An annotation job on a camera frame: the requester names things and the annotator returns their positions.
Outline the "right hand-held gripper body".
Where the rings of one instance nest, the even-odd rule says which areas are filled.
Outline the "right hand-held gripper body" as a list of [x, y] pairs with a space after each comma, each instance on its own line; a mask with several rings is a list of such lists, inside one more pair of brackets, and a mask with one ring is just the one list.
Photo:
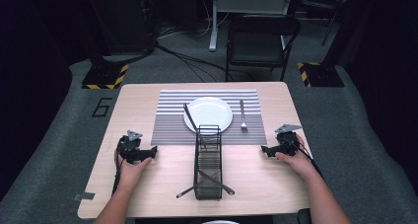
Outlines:
[[275, 130], [276, 139], [279, 143], [277, 151], [289, 156], [294, 156], [300, 148], [299, 140], [296, 136], [295, 129], [299, 129], [298, 125], [283, 124]]

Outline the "grey tape strip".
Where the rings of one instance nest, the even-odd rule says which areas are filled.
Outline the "grey tape strip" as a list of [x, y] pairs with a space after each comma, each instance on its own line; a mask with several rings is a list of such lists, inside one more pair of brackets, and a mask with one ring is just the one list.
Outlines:
[[84, 191], [84, 192], [81, 192], [81, 193], [76, 193], [73, 197], [73, 200], [75, 200], [75, 201], [81, 201], [81, 200], [84, 200], [84, 199], [93, 200], [94, 197], [95, 197], [94, 193]]

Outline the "dark chair in background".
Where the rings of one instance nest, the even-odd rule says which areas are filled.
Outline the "dark chair in background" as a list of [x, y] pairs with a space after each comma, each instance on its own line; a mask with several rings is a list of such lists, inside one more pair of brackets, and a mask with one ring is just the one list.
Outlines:
[[309, 10], [323, 12], [328, 15], [326, 31], [321, 45], [325, 45], [338, 11], [342, 8], [346, 1], [347, 0], [301, 0], [301, 4]]

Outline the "white round plate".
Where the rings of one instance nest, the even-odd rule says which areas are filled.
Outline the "white round plate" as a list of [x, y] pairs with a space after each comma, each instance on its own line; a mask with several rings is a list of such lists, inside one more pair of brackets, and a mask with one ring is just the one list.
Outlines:
[[198, 98], [187, 105], [195, 126], [202, 134], [223, 132], [232, 123], [233, 111], [223, 100], [214, 97]]

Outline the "person's right hand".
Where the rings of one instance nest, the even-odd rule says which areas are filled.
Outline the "person's right hand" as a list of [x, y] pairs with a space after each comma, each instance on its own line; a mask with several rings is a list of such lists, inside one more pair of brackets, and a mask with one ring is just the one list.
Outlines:
[[294, 156], [277, 152], [275, 157], [287, 163], [306, 182], [312, 178], [320, 177], [320, 174], [316, 171], [310, 159], [301, 151], [298, 151]]

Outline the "dark table knife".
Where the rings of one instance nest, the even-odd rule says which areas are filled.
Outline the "dark table knife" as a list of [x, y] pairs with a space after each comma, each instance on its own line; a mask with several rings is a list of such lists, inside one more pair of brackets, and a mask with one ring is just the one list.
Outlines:
[[199, 141], [200, 145], [202, 145], [205, 148], [205, 150], [207, 150], [207, 146], [206, 146], [206, 143], [203, 139], [203, 136], [201, 135], [200, 130], [198, 129], [198, 127], [195, 125], [194, 120], [191, 116], [191, 113], [190, 113], [189, 108], [188, 108], [186, 103], [183, 104], [183, 109], [184, 109], [184, 111], [186, 113], [186, 116], [187, 116], [189, 122], [191, 123], [196, 135], [198, 136], [198, 141]]

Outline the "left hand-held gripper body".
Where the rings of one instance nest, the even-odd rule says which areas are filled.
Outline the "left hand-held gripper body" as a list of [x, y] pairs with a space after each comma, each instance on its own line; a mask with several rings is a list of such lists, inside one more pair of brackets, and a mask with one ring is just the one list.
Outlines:
[[144, 156], [139, 148], [142, 134], [128, 130], [126, 135], [123, 135], [117, 144], [117, 153], [128, 163], [134, 164], [144, 160]]

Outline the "grey striped placemat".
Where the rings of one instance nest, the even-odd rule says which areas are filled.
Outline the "grey striped placemat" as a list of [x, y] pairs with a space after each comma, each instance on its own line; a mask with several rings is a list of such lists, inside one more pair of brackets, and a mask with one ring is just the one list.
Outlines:
[[[195, 131], [183, 104], [214, 97], [225, 101], [233, 111], [231, 125], [222, 132], [223, 145], [265, 145], [267, 143], [257, 91], [249, 90], [162, 90], [152, 135], [153, 145], [193, 145]], [[244, 100], [247, 130], [241, 130], [240, 100]]]

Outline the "person's left hand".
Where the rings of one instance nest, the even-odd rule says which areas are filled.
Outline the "person's left hand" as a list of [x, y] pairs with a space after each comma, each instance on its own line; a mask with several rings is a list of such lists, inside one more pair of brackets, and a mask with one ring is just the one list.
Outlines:
[[116, 189], [133, 191], [140, 180], [142, 172], [152, 161], [152, 158], [146, 158], [140, 163], [130, 164], [117, 154], [116, 169], [119, 171], [119, 182]]

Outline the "dark metal utensil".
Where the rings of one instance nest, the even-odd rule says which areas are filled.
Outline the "dark metal utensil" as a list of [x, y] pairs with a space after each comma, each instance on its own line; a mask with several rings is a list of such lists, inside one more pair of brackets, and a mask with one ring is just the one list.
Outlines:
[[198, 171], [198, 182], [195, 183], [192, 187], [189, 187], [186, 190], [179, 193], [176, 196], [176, 198], [180, 198], [180, 197], [184, 196], [185, 194], [192, 191], [193, 189], [196, 189], [196, 188], [200, 187], [201, 185], [203, 185], [206, 181], [209, 181], [210, 179], [215, 180], [217, 176], [218, 176], [217, 172], [215, 172], [212, 175], [208, 175], [205, 172], [203, 172], [202, 170], [199, 170]]
[[234, 195], [234, 194], [235, 194], [235, 191], [234, 191], [232, 188], [230, 188], [230, 187], [228, 187], [228, 186], [226, 186], [226, 185], [222, 184], [221, 182], [217, 181], [216, 179], [214, 179], [214, 178], [210, 177], [209, 175], [207, 175], [207, 174], [206, 174], [206, 173], [204, 173], [203, 171], [198, 170], [198, 173], [199, 173], [202, 177], [204, 177], [205, 179], [207, 179], [207, 180], [211, 181], [212, 183], [214, 183], [214, 184], [215, 184], [215, 185], [217, 185], [218, 187], [222, 188], [222, 189], [223, 189], [223, 190], [224, 190], [227, 194], [229, 194], [229, 195]]

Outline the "black folding chair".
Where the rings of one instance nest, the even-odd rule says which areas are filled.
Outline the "black folding chair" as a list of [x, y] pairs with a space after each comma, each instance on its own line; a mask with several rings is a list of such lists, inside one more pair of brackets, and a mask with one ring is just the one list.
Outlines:
[[230, 66], [281, 68], [284, 79], [293, 42], [302, 25], [287, 15], [243, 14], [228, 27], [225, 81], [232, 79]]

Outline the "dark stand post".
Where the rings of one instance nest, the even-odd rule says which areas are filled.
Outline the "dark stand post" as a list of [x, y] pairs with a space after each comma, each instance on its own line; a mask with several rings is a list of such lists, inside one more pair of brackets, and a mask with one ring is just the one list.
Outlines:
[[95, 45], [95, 42], [89, 37], [86, 37], [86, 51], [92, 62], [93, 69], [99, 74], [105, 75], [108, 71], [108, 65]]
[[325, 70], [333, 70], [347, 45], [349, 37], [353, 33], [354, 2], [348, 1], [340, 13], [340, 27], [330, 45], [328, 52], [322, 60], [322, 67]]

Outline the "silver fork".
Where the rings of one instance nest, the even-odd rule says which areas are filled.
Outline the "silver fork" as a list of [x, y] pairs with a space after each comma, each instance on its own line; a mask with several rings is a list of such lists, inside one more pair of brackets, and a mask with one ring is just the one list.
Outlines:
[[244, 114], [244, 100], [240, 100], [240, 108], [241, 108], [241, 119], [242, 119], [242, 124], [241, 124], [241, 130], [247, 130], [247, 125], [245, 122], [245, 114]]

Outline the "hazard striped stand base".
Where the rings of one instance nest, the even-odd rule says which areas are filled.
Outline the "hazard striped stand base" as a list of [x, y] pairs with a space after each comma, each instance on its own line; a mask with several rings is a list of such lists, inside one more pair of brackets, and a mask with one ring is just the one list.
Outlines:
[[306, 87], [344, 87], [335, 68], [326, 68], [316, 62], [298, 62], [297, 66]]
[[128, 68], [128, 65], [92, 67], [82, 81], [82, 88], [91, 90], [117, 89], [121, 85]]

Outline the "black equipment cabinet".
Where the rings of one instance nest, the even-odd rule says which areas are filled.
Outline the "black equipment cabinet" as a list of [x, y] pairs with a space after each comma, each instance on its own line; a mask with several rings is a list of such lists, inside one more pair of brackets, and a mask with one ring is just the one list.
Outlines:
[[91, 0], [110, 53], [145, 53], [154, 49], [143, 0]]

